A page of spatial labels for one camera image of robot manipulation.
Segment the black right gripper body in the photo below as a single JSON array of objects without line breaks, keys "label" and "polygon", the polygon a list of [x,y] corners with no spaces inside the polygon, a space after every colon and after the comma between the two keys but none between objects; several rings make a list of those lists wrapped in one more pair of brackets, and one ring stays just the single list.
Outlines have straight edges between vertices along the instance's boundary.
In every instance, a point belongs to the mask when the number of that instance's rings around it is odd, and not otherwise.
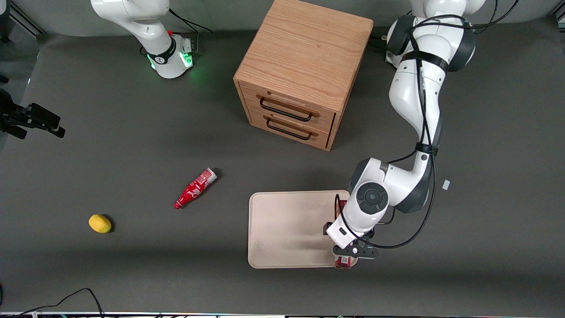
[{"label": "black right gripper body", "polygon": [[27,127],[28,108],[28,106],[20,106],[15,103],[10,93],[3,88],[0,89],[0,126],[2,128]]}]

